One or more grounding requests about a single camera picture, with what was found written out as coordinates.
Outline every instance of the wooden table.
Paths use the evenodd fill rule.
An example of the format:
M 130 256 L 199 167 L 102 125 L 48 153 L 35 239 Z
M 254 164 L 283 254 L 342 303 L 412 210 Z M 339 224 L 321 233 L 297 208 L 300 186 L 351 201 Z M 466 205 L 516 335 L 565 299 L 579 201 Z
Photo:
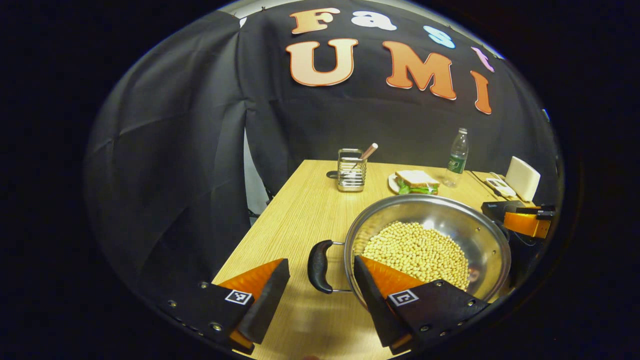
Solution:
M 367 206 L 395 196 L 388 176 L 397 170 L 424 170 L 441 180 L 445 169 L 415 165 L 368 163 L 364 191 L 339 192 L 326 173 L 336 161 L 305 160 L 260 215 L 213 279 L 218 284 L 237 274 L 278 258 L 289 259 L 291 278 L 269 331 L 256 345 L 256 359 L 302 359 L 315 355 L 329 359 L 388 359 L 373 321 L 352 293 L 327 295 L 311 286 L 307 259 L 319 241 L 344 241 L 354 219 Z M 476 172 L 481 179 L 490 177 Z M 478 211 L 483 202 L 503 201 L 468 171 L 457 188 L 444 185 L 439 195 L 463 202 Z M 348 289 L 341 246 L 328 252 L 327 280 L 335 289 Z

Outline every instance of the orange letter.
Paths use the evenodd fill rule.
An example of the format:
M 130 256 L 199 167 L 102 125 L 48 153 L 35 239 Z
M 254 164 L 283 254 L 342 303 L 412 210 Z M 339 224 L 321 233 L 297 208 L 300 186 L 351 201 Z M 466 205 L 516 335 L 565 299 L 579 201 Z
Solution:
M 358 41 L 352 38 L 329 40 L 335 48 L 335 68 L 329 72 L 316 71 L 314 67 L 314 49 L 320 46 L 317 41 L 299 42 L 287 46 L 291 54 L 291 77 L 307 86 L 336 85 L 347 80 L 353 72 L 353 47 Z
M 482 75 L 471 70 L 471 76 L 476 81 L 476 90 L 478 92 L 478 100 L 476 100 L 476 109 L 487 115 L 491 115 L 491 106 L 489 106 L 489 81 Z
M 393 73 L 387 78 L 387 84 L 396 88 L 410 89 L 413 83 L 407 76 L 409 71 L 420 90 L 424 91 L 433 78 L 433 85 L 429 87 L 433 95 L 449 100 L 456 99 L 451 81 L 451 60 L 440 54 L 431 53 L 423 63 L 413 49 L 406 44 L 385 41 L 382 46 L 391 51 L 393 61 Z
M 305 12 L 292 13 L 289 17 L 296 18 L 296 28 L 291 31 L 292 34 L 308 33 L 309 31 L 324 30 L 328 26 L 320 24 L 318 21 L 333 21 L 333 13 L 340 13 L 336 8 L 324 8 L 307 10 Z

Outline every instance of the bread slice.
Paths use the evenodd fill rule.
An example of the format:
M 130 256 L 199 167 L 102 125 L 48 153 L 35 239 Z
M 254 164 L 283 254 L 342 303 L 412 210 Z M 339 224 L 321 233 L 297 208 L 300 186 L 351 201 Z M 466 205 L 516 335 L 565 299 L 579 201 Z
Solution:
M 440 185 L 437 180 L 422 170 L 396 171 L 396 176 L 400 177 L 410 188 L 436 188 Z

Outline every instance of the screw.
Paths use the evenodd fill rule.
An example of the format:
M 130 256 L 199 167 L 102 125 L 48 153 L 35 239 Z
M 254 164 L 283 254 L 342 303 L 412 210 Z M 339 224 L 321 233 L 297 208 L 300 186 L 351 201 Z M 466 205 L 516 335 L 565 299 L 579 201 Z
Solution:
M 222 325 L 218 324 L 217 322 L 210 322 L 209 327 L 214 329 L 215 331 L 222 331 Z

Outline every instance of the beans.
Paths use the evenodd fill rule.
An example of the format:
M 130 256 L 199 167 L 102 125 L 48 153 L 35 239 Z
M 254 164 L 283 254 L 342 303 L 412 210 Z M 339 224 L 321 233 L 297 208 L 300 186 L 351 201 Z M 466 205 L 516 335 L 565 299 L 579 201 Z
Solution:
M 460 246 L 417 222 L 392 222 L 371 237 L 362 255 L 420 281 L 443 279 L 462 290 L 469 286 L 468 260 Z

